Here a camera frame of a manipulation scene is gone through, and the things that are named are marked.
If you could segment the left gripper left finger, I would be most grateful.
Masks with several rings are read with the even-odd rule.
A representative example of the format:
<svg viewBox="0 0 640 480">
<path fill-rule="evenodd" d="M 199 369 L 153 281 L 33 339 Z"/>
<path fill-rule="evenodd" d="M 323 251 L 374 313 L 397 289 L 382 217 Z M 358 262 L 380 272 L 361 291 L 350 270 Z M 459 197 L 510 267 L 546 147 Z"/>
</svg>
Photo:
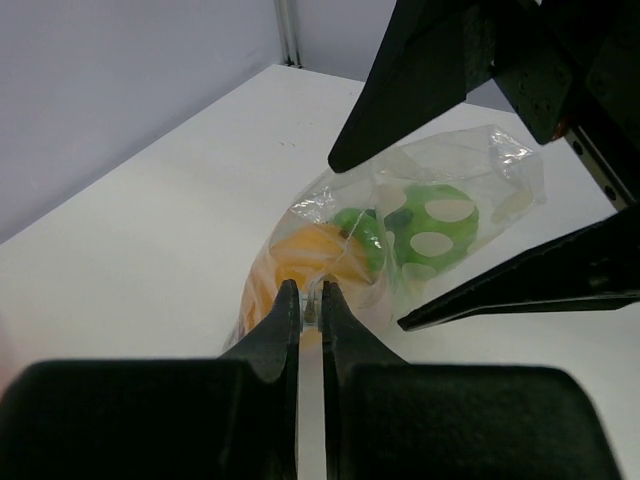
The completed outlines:
<svg viewBox="0 0 640 480">
<path fill-rule="evenodd" d="M 5 479 L 293 479 L 299 291 L 209 359 L 53 360 L 1 401 Z"/>
</svg>

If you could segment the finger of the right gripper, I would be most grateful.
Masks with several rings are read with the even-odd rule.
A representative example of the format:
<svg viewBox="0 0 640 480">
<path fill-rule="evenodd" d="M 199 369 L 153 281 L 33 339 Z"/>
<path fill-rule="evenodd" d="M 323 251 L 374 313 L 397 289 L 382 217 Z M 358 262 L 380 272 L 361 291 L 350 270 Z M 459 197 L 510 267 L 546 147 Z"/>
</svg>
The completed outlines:
<svg viewBox="0 0 640 480">
<path fill-rule="evenodd" d="M 414 331 L 476 315 L 612 311 L 639 301 L 639 206 L 531 248 L 398 321 Z"/>
<path fill-rule="evenodd" d="M 491 79 L 494 53 L 493 2 L 397 2 L 329 167 L 349 171 L 464 102 Z"/>
</svg>

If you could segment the clear zip top bag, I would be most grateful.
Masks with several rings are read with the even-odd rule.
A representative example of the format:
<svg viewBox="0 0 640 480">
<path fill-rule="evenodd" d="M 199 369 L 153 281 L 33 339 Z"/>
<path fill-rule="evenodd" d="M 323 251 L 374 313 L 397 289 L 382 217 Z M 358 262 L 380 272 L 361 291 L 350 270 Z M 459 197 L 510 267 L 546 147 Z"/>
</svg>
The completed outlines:
<svg viewBox="0 0 640 480">
<path fill-rule="evenodd" d="M 370 330 L 419 308 L 430 283 L 545 199 L 537 153 L 495 125 L 395 145 L 342 174 L 326 171 L 285 211 L 253 261 L 233 347 L 296 283 L 303 346 L 319 339 L 324 282 Z"/>
</svg>

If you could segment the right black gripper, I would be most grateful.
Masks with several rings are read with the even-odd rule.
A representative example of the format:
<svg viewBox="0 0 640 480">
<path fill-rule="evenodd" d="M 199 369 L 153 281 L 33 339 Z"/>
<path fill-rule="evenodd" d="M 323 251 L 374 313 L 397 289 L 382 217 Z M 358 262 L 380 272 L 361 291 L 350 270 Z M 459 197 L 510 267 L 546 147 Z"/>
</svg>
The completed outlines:
<svg viewBox="0 0 640 480">
<path fill-rule="evenodd" d="M 476 1 L 474 53 L 540 145 L 563 139 L 615 209 L 639 202 L 639 4 Z"/>
</svg>

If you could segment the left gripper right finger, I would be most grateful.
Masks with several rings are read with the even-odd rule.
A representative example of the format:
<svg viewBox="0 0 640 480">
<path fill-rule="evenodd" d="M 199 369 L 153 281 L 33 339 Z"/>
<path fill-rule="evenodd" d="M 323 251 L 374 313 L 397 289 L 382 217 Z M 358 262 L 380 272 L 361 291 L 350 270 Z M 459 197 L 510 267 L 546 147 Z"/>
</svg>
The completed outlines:
<svg viewBox="0 0 640 480">
<path fill-rule="evenodd" d="M 547 367 L 411 364 L 322 289 L 331 479 L 616 479 L 590 399 Z"/>
</svg>

